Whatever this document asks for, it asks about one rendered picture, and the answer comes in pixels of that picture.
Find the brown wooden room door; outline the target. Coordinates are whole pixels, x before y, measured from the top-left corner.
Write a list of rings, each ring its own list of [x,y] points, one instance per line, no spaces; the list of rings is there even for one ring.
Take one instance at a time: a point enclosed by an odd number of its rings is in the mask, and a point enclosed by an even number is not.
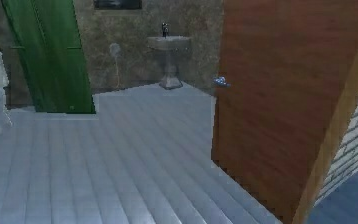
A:
[[[304,224],[358,103],[358,0],[224,0],[212,160]]]

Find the dark framed wall mirror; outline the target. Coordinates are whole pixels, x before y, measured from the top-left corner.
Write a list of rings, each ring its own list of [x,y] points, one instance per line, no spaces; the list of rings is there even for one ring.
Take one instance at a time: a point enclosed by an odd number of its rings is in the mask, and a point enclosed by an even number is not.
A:
[[[95,9],[137,10],[142,8],[142,0],[93,0]]]

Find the grey pedestal sink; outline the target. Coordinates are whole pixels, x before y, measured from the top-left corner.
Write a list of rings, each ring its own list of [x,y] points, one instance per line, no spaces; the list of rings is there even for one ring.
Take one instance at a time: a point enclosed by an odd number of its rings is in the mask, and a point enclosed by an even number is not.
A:
[[[172,90],[183,86],[178,78],[179,68],[174,60],[174,53],[188,50],[190,42],[191,38],[186,36],[155,36],[147,38],[147,46],[149,48],[161,51],[164,54],[162,59],[163,77],[159,82],[162,88]]]

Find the green shower curtain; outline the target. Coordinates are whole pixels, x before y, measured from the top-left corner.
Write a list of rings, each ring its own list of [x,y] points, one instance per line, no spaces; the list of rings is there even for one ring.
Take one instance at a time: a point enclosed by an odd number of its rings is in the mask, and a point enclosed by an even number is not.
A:
[[[93,114],[73,0],[0,0],[37,112]]]

